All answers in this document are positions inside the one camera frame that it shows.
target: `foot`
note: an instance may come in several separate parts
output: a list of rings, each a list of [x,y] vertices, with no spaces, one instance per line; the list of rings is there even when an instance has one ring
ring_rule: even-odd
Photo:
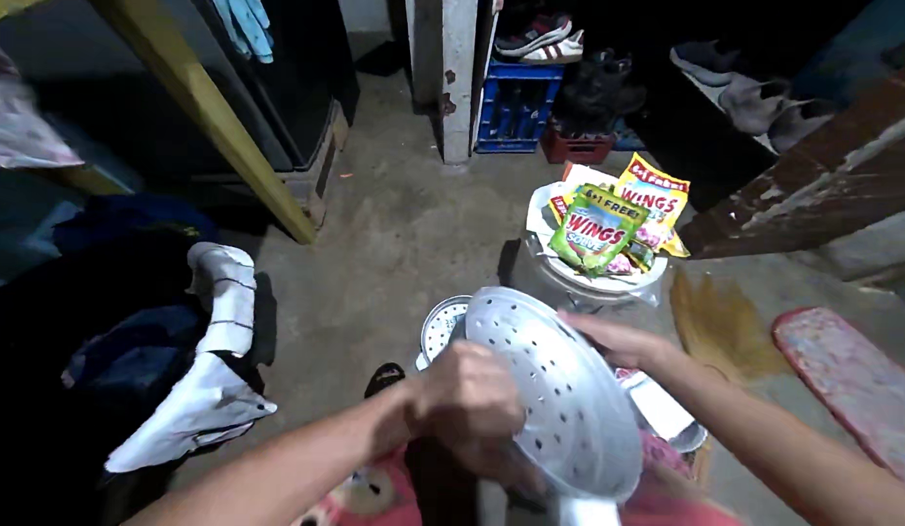
[[[368,381],[368,388],[365,389],[365,398],[371,398],[384,389],[400,382],[406,377],[404,370],[396,363],[389,361],[377,368],[375,373]]]

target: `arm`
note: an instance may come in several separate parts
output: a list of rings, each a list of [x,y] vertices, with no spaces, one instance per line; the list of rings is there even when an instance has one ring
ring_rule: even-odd
[[[905,524],[905,485],[654,334],[565,315],[607,358],[656,380],[750,472],[813,524]]]
[[[491,351],[456,342],[425,375],[273,439],[167,494],[129,524],[285,526],[354,470],[439,422],[488,437],[509,437],[521,428],[517,389]]]

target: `white sneaker with red stripes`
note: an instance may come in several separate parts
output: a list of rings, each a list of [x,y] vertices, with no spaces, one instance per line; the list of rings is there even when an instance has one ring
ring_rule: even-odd
[[[569,64],[582,60],[582,33],[579,29],[572,37],[544,46],[520,58],[524,64]]]

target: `red plastic crate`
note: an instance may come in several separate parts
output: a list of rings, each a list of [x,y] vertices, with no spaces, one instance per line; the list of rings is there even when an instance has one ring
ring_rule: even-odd
[[[566,161],[597,165],[605,160],[614,145],[613,133],[601,138],[565,138],[560,137],[552,125],[547,126],[547,131],[540,137],[543,154],[552,165],[561,165]]]

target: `perforated aluminum lid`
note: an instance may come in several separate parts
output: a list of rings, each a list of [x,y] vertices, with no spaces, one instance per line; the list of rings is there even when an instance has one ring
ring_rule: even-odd
[[[453,329],[465,317],[468,310],[469,295],[453,296],[438,303],[429,316],[423,321],[423,329],[420,331],[420,350],[426,358],[426,363],[433,360],[446,348]]]
[[[468,304],[465,334],[510,363],[527,422],[514,438],[565,494],[623,502],[641,471],[633,411],[609,366],[548,305],[503,286]]]

